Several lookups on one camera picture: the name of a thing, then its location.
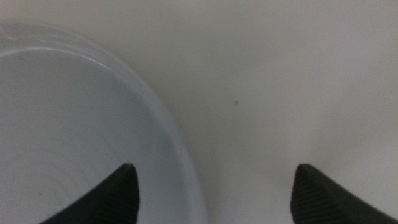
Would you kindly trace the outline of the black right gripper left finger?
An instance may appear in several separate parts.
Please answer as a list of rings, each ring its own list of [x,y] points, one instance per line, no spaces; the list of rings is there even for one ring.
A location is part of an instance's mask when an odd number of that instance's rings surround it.
[[[133,164],[117,168],[87,194],[42,224],[135,224],[139,181]]]

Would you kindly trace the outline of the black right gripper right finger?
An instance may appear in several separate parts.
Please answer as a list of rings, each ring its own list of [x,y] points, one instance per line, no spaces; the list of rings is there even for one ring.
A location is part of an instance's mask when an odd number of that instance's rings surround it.
[[[294,176],[290,212],[294,223],[397,224],[397,219],[361,200],[310,164]]]

